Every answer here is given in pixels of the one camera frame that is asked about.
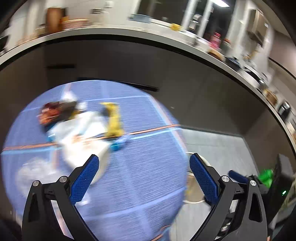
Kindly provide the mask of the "grey kitchen counter cabinets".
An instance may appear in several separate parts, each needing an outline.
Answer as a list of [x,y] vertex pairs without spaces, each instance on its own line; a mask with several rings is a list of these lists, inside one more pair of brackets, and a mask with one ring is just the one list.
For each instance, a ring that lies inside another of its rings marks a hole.
[[35,97],[70,82],[107,80],[147,91],[184,127],[242,136],[259,169],[295,142],[273,106],[240,73],[179,40],[127,28],[40,37],[1,56],[1,139]]

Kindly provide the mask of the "yellow sponge on sill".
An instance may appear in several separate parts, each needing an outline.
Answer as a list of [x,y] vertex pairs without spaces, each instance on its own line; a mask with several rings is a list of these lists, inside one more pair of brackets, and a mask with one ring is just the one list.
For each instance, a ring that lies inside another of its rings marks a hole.
[[171,25],[170,25],[170,29],[172,30],[172,31],[180,31],[181,29],[182,29],[182,27],[180,26],[180,25],[178,25],[178,24],[175,24],[175,23],[172,23]]

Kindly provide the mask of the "pink bowl on counter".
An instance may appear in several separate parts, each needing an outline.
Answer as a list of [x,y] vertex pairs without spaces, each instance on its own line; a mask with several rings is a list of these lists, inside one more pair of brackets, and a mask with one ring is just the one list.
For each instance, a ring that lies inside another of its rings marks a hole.
[[70,30],[70,29],[78,29],[84,28],[89,25],[88,18],[80,18],[80,19],[72,19],[62,22],[62,29],[63,30]]

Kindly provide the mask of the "wooden cutting board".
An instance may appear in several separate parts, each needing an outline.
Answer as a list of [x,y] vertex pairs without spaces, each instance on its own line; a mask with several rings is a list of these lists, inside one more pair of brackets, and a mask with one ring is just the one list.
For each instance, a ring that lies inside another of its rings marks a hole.
[[47,8],[45,27],[48,34],[62,31],[62,18],[65,17],[65,8]]

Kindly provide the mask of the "pink detergent bottle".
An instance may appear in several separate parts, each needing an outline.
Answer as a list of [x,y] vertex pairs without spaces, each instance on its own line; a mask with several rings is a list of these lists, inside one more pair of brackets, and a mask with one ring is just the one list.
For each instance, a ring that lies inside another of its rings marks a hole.
[[211,40],[210,40],[210,46],[211,48],[217,50],[219,49],[219,46],[220,46],[220,43],[221,43],[221,39],[220,39],[220,34],[215,32],[212,37],[211,37]]

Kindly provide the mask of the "yellow snack wrapper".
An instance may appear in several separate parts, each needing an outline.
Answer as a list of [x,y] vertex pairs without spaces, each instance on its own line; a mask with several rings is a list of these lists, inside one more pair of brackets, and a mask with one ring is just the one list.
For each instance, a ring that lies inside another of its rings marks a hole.
[[108,137],[122,136],[124,134],[124,130],[122,128],[118,104],[115,102],[101,102],[100,104],[102,104],[105,107],[109,116],[106,136]]

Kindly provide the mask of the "white plastic bag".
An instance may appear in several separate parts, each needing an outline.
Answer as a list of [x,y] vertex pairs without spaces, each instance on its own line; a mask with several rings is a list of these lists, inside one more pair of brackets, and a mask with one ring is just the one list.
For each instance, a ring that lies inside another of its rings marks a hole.
[[64,160],[72,169],[83,166],[92,154],[99,158],[99,170],[92,184],[103,176],[109,164],[110,142],[99,139],[105,133],[106,121],[98,111],[79,113],[48,131],[49,137],[62,147]]

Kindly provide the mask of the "red snack bag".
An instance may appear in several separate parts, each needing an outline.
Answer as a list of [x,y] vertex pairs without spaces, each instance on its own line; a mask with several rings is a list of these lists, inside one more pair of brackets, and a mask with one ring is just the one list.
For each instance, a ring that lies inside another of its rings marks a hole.
[[39,123],[48,126],[68,120],[76,110],[76,101],[55,101],[46,103],[38,115]]

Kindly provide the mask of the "blue plaid tablecloth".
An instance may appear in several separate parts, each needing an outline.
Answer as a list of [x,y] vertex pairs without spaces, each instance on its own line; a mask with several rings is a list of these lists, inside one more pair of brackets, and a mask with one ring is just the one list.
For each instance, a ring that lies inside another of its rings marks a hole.
[[86,111],[108,112],[101,102],[119,106],[124,134],[110,142],[109,164],[76,207],[98,240],[169,240],[183,204],[188,157],[178,122],[150,94],[106,80],[54,87],[31,101],[8,132],[1,153],[4,186],[13,208],[22,215],[31,183],[48,183],[73,169],[62,147],[38,115],[48,102],[76,101],[69,120]]

